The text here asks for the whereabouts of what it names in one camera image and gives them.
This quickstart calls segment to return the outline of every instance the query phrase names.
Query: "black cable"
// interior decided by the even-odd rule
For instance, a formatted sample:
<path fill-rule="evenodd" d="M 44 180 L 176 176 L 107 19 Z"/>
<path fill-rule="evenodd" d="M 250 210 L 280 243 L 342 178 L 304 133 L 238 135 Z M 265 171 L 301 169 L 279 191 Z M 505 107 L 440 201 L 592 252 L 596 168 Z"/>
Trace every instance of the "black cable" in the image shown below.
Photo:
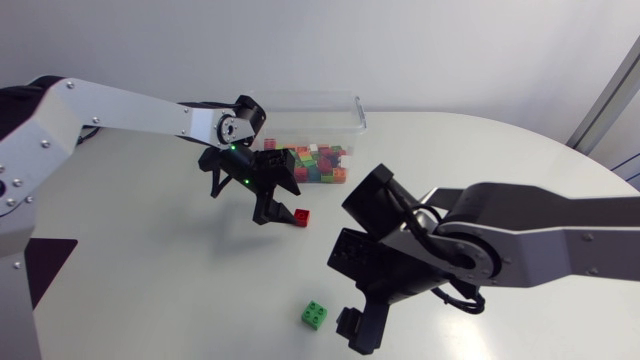
<path fill-rule="evenodd" d="M 636 178 L 636 177 L 638 177 L 638 176 L 640 176 L 640 173 L 637 173 L 637 174 L 633 175 L 632 177 L 630 177 L 630 178 L 626 179 L 625 181 L 633 180 L 633 179 L 635 179 L 635 178 Z"/>
<path fill-rule="evenodd" d="M 396 199 L 402 210 L 404 210 L 405 222 L 407 223 L 407 227 L 413 234 L 413 237 L 418 240 L 420 245 L 425 248 L 429 253 L 433 256 L 445 260 L 450 264 L 456 264 L 456 261 L 452 259 L 447 253 L 445 253 L 440 247 L 435 244 L 429 235 L 427 234 L 427 230 L 420 225 L 418 219 L 413 214 L 413 209 L 407 202 L 407 200 L 402 196 L 400 190 L 398 190 L 391 182 L 386 184 L 387 189 L 391 192 L 391 195 Z"/>
<path fill-rule="evenodd" d="M 445 305 L 449 304 L 456 309 L 462 310 L 466 313 L 477 315 L 484 311 L 484 305 L 486 301 L 482 297 L 482 295 L 480 295 L 480 293 L 478 293 L 476 297 L 473 298 L 474 302 L 469 302 L 453 298 L 446 292 L 442 291 L 440 288 L 431 289 L 431 292 L 442 299 Z"/>
<path fill-rule="evenodd" d="M 429 206 L 429 205 L 425 205 L 425 204 L 419 204 L 413 207 L 413 209 L 424 209 L 427 210 L 428 212 L 431 213 L 431 215 L 433 215 L 433 217 L 436 218 L 436 220 L 438 221 L 438 224 L 442 222 L 442 217 L 440 217 L 440 214 L 438 214 L 438 212 L 436 211 L 436 209 L 434 209 L 433 207 Z"/>
<path fill-rule="evenodd" d="M 93 129 L 91 132 L 89 132 L 87 135 L 85 136 L 78 136 L 78 141 L 76 142 L 76 146 L 82 144 L 83 142 L 91 139 L 92 137 L 96 136 L 96 134 L 98 133 L 98 131 L 100 131 L 101 128 L 96 127 L 95 129 Z"/>
<path fill-rule="evenodd" d="M 640 153 L 637 153 L 637 154 L 633 155 L 632 157 L 628 158 L 627 160 L 625 160 L 625 161 L 621 162 L 620 164 L 618 164 L 618 165 L 614 166 L 614 167 L 611 169 L 611 171 L 614 171 L 615 169 L 617 169 L 617 168 L 619 168 L 620 166 L 622 166 L 622 165 L 624 165 L 624 164 L 628 163 L 629 161 L 631 161 L 631 160 L 633 160 L 633 159 L 637 158 L 638 156 L 640 156 Z"/>

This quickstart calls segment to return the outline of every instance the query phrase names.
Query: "transparent plastic box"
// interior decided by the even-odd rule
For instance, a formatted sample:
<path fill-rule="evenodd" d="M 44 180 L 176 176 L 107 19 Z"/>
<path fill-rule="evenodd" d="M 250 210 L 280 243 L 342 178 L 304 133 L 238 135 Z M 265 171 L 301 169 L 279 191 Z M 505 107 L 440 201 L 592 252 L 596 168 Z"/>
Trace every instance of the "transparent plastic box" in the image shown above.
<path fill-rule="evenodd" d="M 254 91 L 267 120 L 255 150 L 290 149 L 299 183 L 344 183 L 358 136 L 367 128 L 360 98 L 349 91 Z"/>

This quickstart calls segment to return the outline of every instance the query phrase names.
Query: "table surface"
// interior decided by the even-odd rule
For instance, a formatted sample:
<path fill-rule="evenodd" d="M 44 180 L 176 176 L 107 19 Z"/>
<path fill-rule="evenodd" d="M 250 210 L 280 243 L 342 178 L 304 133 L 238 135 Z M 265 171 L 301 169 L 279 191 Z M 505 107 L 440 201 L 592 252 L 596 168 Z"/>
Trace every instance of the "table surface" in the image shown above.
<path fill-rule="evenodd" d="M 208 196 L 203 147 L 105 130 L 37 194 L 37 237 L 79 244 L 34 311 L 45 359 L 359 359 L 335 333 L 351 280 L 326 266 L 340 207 L 379 163 L 415 196 L 481 181 L 569 197 L 636 195 L 589 158 L 507 124 L 445 113 L 369 113 L 344 185 L 303 184 L 290 209 L 308 228 L 251 222 L 254 196 L 231 183 Z M 637 359 L 640 284 L 570 276 L 532 289 L 483 288 L 468 315 L 430 293 L 391 307 L 384 359 Z M 306 304 L 328 309 L 315 332 Z"/>

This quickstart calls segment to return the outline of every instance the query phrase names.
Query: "red block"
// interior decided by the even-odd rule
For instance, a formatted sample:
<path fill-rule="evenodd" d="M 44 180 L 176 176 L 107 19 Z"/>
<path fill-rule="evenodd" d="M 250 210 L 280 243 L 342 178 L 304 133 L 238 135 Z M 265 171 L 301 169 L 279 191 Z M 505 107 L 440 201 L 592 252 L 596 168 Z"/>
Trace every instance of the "red block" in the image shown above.
<path fill-rule="evenodd" d="M 331 166 L 331 160 L 324 156 L 318 158 L 318 170 L 322 174 L 333 174 L 333 166 Z"/>
<path fill-rule="evenodd" d="M 276 139 L 264 139 L 264 149 L 265 150 L 275 150 L 276 149 Z"/>
<path fill-rule="evenodd" d="M 293 169 L 293 177 L 296 179 L 296 182 L 308 182 L 309 172 L 307 168 L 295 168 Z"/>
<path fill-rule="evenodd" d="M 296 209 L 296 212 L 293 214 L 293 217 L 296 218 L 298 223 L 297 226 L 307 227 L 309 224 L 309 217 L 311 217 L 311 212 L 309 210 Z"/>

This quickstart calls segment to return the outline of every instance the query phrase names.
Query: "green lego block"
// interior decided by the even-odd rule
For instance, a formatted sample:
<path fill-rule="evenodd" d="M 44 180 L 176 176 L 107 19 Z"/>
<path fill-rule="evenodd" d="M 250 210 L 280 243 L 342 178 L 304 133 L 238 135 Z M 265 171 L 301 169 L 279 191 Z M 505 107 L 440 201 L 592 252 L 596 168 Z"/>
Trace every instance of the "green lego block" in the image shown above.
<path fill-rule="evenodd" d="M 327 317 L 327 309 L 322 305 L 311 300 L 307 308 L 302 312 L 302 322 L 311 326 L 314 330 L 318 330 L 322 322 Z"/>

